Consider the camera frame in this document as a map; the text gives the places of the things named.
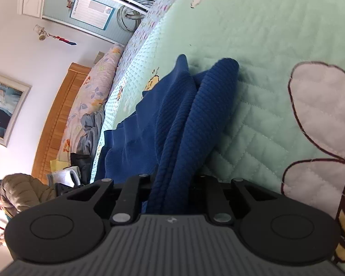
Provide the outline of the green quilted bed cover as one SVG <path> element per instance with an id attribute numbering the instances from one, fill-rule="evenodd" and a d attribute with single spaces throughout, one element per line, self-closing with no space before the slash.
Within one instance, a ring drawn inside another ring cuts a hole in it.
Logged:
<path id="1" fill-rule="evenodd" d="M 134 59 L 118 64 L 104 132 L 185 55 L 193 75 L 239 64 L 229 119 L 192 177 L 182 208 L 114 226 L 115 275 L 345 275 L 345 0 L 176 0 Z M 151 188 L 154 175 L 151 177 Z M 200 178 L 243 179 L 321 210 L 340 239 L 330 260 L 276 264 L 251 253 L 229 227 L 208 221 Z"/>

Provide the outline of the wall lamp near wardrobe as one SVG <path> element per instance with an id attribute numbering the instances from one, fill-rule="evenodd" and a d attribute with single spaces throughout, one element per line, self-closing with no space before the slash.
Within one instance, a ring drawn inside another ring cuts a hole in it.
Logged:
<path id="1" fill-rule="evenodd" d="M 40 41 L 44 41 L 44 40 L 47 39 L 47 38 L 53 38 L 53 39 L 58 40 L 58 41 L 60 41 L 60 42 L 66 43 L 66 44 L 68 44 L 68 45 L 70 45 L 70 46 L 76 46 L 76 45 L 77 45 L 76 42 L 72 42 L 72 41 L 67 40 L 67 39 L 65 39 L 65 38 L 63 38 L 63 37 L 55 36 L 55 35 L 53 35 L 53 34 L 50 34 L 49 32 L 47 32 L 47 31 L 45 30 L 44 27 L 42 27 L 42 26 L 40 26 L 40 25 L 37 25 L 37 24 L 36 24 L 35 27 L 33 28 L 33 30 L 34 30 L 35 33 L 38 35 L 38 39 L 39 39 Z"/>

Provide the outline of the wooden headboard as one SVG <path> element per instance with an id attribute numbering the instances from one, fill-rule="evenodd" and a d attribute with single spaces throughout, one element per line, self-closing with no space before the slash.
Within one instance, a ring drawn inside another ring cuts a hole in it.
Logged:
<path id="1" fill-rule="evenodd" d="M 61 147 L 61 139 L 65 131 L 66 121 L 76 95 L 91 69 L 72 63 L 63 83 L 54 99 L 40 137 L 32 176 L 47 183 L 50 172 L 50 161 L 54 160 Z"/>

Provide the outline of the white kettle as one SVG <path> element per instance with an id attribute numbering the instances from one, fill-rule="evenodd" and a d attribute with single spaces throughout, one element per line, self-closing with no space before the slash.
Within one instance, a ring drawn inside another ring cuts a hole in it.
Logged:
<path id="1" fill-rule="evenodd" d="M 51 172 L 46 175 L 49 186 L 54 186 L 55 183 L 64 184 L 69 187 L 80 186 L 80 168 L 78 166 L 71 166 L 65 169 Z"/>

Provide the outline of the white sliding door wardrobe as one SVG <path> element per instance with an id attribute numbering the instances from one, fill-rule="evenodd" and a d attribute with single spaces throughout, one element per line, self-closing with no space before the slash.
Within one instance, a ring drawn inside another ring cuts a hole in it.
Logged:
<path id="1" fill-rule="evenodd" d="M 18 13 L 126 45 L 155 0 L 18 0 Z"/>

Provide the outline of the framed wedding photo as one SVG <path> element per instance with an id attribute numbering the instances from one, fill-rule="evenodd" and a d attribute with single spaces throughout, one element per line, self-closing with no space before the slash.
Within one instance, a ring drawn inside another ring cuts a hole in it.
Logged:
<path id="1" fill-rule="evenodd" d="M 0 145 L 7 147 L 18 114 L 31 87 L 0 75 Z"/>

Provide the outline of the blue knit garment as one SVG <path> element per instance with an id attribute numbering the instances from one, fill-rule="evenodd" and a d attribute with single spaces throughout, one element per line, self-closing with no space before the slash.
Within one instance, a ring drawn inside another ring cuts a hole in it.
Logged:
<path id="1" fill-rule="evenodd" d="M 238 62 L 223 58 L 193 75 L 180 55 L 135 111 L 104 132 L 96 179 L 121 184 L 131 176 L 154 175 L 147 213 L 178 212 L 229 119 L 238 74 Z"/>

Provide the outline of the blue bordered poster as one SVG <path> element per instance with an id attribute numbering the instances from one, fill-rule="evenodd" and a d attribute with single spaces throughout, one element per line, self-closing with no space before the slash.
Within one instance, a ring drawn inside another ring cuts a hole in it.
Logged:
<path id="1" fill-rule="evenodd" d="M 70 17 L 104 31 L 113 12 L 115 8 L 95 0 L 75 0 Z"/>

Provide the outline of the floral pillow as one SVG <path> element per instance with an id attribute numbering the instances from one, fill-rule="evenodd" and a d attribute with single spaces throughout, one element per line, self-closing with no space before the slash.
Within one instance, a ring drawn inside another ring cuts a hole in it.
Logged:
<path id="1" fill-rule="evenodd" d="M 70 162 L 80 138 L 85 134 L 81 118 L 97 112 L 106 102 L 124 47 L 113 44 L 110 50 L 91 68 L 82 83 L 66 121 L 57 160 Z"/>

